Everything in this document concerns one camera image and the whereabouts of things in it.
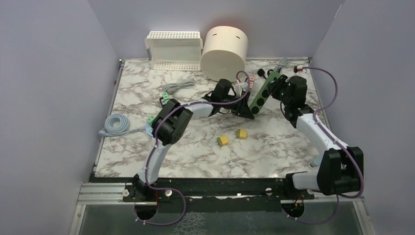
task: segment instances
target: white marble surface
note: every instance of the white marble surface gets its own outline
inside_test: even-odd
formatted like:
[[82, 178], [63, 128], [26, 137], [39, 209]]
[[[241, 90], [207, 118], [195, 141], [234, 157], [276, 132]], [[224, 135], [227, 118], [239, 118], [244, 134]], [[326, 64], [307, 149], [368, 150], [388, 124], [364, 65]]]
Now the white marble surface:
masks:
[[[275, 61], [247, 61], [245, 71], [256, 73], [258, 68], [273, 63]], [[294, 75], [292, 68], [282, 73]], [[299, 75], [307, 79], [307, 103], [316, 109], [319, 101], [311, 74], [302, 72]], [[156, 116], [161, 110], [162, 86], [190, 78], [195, 80], [196, 86], [175, 92], [173, 97], [179, 102], [198, 100], [215, 87], [215, 82], [206, 79], [200, 71], [150, 70], [146, 60], [126, 60], [112, 113], [125, 114], [131, 122], [130, 128], [143, 126], [149, 116]], [[256, 77], [251, 98], [264, 81]], [[236, 138], [238, 128], [248, 130], [246, 140]], [[216, 139], [222, 135], [228, 136], [230, 143], [219, 147]], [[134, 176], [150, 148], [151, 139], [145, 132], [105, 138], [95, 176]], [[309, 169], [308, 163], [317, 154], [310, 141], [283, 118], [279, 101], [269, 98], [254, 120], [229, 113], [191, 121], [183, 137], [168, 152], [159, 176], [284, 177], [286, 173]]]

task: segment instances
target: white wall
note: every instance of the white wall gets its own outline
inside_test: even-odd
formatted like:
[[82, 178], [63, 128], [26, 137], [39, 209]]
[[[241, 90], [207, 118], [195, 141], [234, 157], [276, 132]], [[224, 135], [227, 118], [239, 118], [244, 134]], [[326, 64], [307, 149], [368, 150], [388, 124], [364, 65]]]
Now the white wall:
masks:
[[[415, 1], [346, 0], [312, 65], [331, 71], [334, 133], [365, 153], [364, 196], [378, 235], [415, 231]], [[325, 104], [329, 77], [314, 72]]]
[[312, 56], [344, 0], [89, 0], [120, 58], [147, 58], [150, 30], [235, 26], [248, 57]]
[[118, 59], [86, 0], [0, 3], [0, 234], [69, 232]]

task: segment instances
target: glass panel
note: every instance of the glass panel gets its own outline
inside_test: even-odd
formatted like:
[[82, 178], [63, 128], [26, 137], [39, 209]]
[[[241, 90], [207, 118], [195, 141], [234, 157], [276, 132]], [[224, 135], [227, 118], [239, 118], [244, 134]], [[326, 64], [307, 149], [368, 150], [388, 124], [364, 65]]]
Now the glass panel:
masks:
[[[335, 207], [334, 202], [308, 203], [301, 217], [304, 220], [319, 221], [328, 218]], [[179, 214], [156, 214], [151, 220], [168, 222]], [[121, 234], [172, 234], [172, 235], [233, 235], [233, 234], [362, 234], [352, 202], [342, 202], [336, 218], [324, 225], [300, 224], [283, 213], [251, 212], [190, 212], [183, 220], [172, 226], [160, 227], [135, 222], [133, 205], [88, 205], [81, 228], [83, 235]]]

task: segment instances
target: green power strip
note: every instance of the green power strip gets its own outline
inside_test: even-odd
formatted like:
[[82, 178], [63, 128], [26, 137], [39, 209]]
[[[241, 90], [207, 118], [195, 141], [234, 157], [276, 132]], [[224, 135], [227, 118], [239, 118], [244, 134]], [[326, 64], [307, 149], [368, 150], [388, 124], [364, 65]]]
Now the green power strip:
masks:
[[274, 71], [270, 73], [267, 80], [265, 81], [264, 85], [262, 85], [261, 90], [258, 91], [258, 94], [256, 94], [254, 100], [249, 106], [250, 111], [254, 115], [254, 118], [258, 116], [259, 111], [264, 106], [265, 102], [267, 101], [268, 97], [270, 96], [269, 90], [268, 90], [268, 84], [270, 82], [275, 82], [281, 77], [281, 74], [279, 72]]

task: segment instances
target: coiled cable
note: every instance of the coiled cable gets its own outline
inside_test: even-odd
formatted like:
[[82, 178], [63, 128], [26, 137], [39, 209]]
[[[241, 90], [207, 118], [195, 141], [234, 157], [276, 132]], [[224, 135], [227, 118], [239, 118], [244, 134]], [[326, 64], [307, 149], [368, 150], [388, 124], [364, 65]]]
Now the coiled cable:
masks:
[[184, 82], [167, 83], [166, 85], [163, 86], [163, 92], [166, 92], [168, 94], [173, 94], [178, 89], [193, 87], [194, 85], [195, 85], [195, 82], [193, 81], [193, 79], [189, 79]]
[[145, 126], [136, 129], [128, 130], [130, 121], [124, 114], [111, 114], [105, 120], [105, 131], [98, 132], [100, 136], [122, 136], [128, 133], [145, 130]]

